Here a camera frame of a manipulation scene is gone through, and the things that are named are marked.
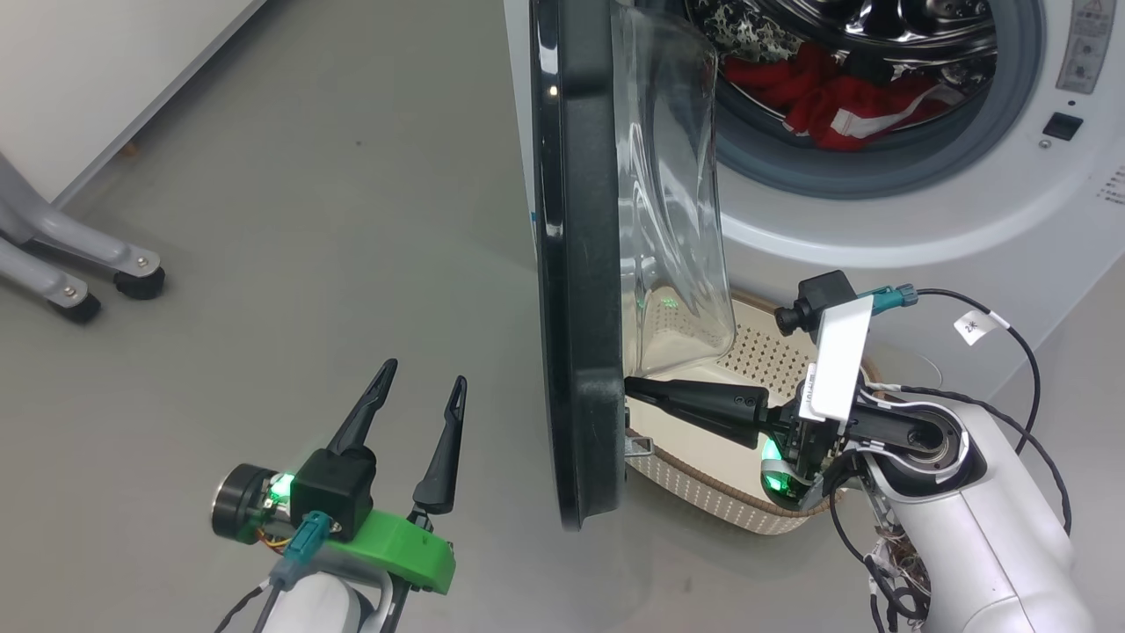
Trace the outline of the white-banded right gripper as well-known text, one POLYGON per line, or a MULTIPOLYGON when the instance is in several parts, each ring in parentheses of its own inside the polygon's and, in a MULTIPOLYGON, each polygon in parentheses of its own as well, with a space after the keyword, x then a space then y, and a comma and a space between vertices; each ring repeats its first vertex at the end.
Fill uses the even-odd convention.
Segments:
POLYGON ((628 377, 624 392, 742 447, 758 447, 767 435, 778 453, 762 461, 770 501, 788 512, 811 512, 853 458, 850 412, 873 304, 873 297, 863 296, 824 310, 818 356, 793 400, 782 406, 770 409, 767 389, 749 385, 628 377))

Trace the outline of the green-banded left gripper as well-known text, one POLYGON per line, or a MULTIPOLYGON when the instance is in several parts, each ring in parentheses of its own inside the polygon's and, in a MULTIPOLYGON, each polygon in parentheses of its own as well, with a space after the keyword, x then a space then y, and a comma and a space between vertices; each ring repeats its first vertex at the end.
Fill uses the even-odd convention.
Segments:
MULTIPOLYGON (((382 363, 328 442, 331 453, 343 455, 346 449, 366 444, 374 416, 387 401, 398 364, 397 358, 382 363)), ((421 593, 449 593, 454 577, 453 545, 413 521, 428 521, 454 509, 467 395, 467 378, 458 376, 443 412, 446 427, 411 497, 414 505, 410 518, 371 509, 350 534, 334 521, 320 548, 309 553, 298 543, 304 514, 294 503, 296 476, 240 464, 214 492, 213 532, 220 539, 273 550, 285 562, 286 589, 292 588, 297 579, 318 572, 376 586, 386 572, 421 593)))

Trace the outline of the black round glass washer door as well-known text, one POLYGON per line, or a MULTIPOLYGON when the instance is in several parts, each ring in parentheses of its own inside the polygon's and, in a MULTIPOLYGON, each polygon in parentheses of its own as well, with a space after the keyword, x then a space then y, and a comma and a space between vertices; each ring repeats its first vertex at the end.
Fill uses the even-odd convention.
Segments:
POLYGON ((680 13, 529 0, 537 260, 560 519, 619 507, 628 377, 736 336, 716 183, 718 53, 680 13))

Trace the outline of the red and white garment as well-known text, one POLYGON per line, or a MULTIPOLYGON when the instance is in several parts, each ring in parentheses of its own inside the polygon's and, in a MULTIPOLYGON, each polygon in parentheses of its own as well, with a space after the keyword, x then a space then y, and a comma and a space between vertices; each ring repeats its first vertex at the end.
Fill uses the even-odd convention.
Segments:
POLYGON ((935 119, 965 99, 935 76, 897 76, 873 83, 811 40, 776 62, 728 56, 723 74, 736 88, 782 114, 788 132, 808 137, 820 150, 864 150, 903 126, 935 119))

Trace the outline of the beige perforated laundry basket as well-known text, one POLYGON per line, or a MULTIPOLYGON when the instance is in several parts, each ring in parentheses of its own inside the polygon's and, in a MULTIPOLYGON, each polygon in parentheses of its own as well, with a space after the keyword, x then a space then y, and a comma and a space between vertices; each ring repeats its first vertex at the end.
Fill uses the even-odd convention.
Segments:
MULTIPOLYGON (((672 370, 660 378, 764 386, 770 389, 770 405, 786 404, 795 396, 816 349, 807 335, 781 336, 774 322, 775 309, 776 304, 752 293, 735 293, 737 335, 726 355, 706 364, 672 370)), ((768 499, 762 483, 762 460, 768 450, 765 438, 757 447, 744 447, 654 406, 630 401, 629 409, 630 435, 650 437, 655 447, 648 456, 629 456, 628 464, 716 518, 758 535, 784 535, 816 514, 828 512, 828 501, 820 501, 811 512, 790 512, 768 499)))

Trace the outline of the grey rubber door gasket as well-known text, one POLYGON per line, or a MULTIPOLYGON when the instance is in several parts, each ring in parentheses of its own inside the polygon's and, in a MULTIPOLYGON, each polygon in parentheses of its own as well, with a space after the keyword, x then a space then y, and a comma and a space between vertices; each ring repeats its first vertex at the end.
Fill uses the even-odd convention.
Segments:
POLYGON ((817 150, 782 123, 716 85, 716 155, 762 186, 828 200, 864 200, 920 191, 957 175, 999 147, 1026 111, 1046 52, 1043 0, 988 0, 998 28, 998 71, 989 89, 953 114, 892 133, 860 152, 817 150))

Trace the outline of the white front-load washing machine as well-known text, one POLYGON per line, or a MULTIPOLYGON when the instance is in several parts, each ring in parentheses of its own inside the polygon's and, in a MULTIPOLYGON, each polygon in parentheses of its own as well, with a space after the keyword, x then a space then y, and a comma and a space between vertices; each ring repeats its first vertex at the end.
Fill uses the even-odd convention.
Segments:
MULTIPOLYGON (((690 20, 686 0, 622 1, 680 13, 716 48, 690 20)), ((503 3, 526 199, 536 223, 529 0, 503 3)), ((1125 0, 1117 0, 1094 94, 1058 90, 1071 4, 1043 4, 1046 52, 1026 111, 984 160, 940 183, 903 195, 828 200, 736 175, 716 153, 716 204, 732 304, 740 292, 790 302, 803 278, 842 270, 857 292, 914 284, 965 293, 1012 322, 1028 344, 1045 340, 1125 253, 1125 187, 1110 181, 1114 168, 1125 168, 1125 0), (1084 124, 1072 141, 1051 139, 1043 128, 1053 114, 1070 114, 1084 124)), ((990 11, 998 45, 996 76, 999 36, 990 11)), ((724 60, 736 55, 716 48, 716 56, 718 84, 728 81, 724 60)), ((962 92, 965 99, 956 108, 983 96, 991 81, 976 93, 962 92)), ((782 114, 728 83, 782 123, 782 114)), ((940 116, 889 134, 911 132, 940 116)))

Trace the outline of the grey metal leg with caster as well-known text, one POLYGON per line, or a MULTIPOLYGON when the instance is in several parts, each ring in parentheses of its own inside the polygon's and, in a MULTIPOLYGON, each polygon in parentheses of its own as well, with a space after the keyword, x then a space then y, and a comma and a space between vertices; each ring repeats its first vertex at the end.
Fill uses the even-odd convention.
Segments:
POLYGON ((69 275, 0 236, 0 278, 36 295, 50 309, 73 324, 88 324, 99 316, 101 302, 88 284, 69 275))
POLYGON ((135 300, 156 299, 166 275, 158 253, 138 247, 61 212, 0 153, 0 236, 25 251, 32 242, 112 270, 117 291, 135 300))

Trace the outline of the steel perforated washer drum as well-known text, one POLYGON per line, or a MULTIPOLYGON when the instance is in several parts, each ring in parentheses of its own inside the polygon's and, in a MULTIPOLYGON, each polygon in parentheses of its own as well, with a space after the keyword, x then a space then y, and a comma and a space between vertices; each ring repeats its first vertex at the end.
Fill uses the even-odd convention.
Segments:
POLYGON ((809 44, 875 84, 928 76, 973 94, 997 67, 987 0, 686 0, 686 13, 721 53, 778 62, 809 44))

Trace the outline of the grey warning label sticker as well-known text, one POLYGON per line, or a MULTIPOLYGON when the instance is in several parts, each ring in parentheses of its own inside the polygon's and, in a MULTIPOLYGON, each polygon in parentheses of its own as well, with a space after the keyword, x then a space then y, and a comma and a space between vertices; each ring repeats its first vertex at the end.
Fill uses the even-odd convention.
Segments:
POLYGON ((1117 0, 1070 0, 1066 49, 1056 88, 1094 94, 1114 31, 1117 0))

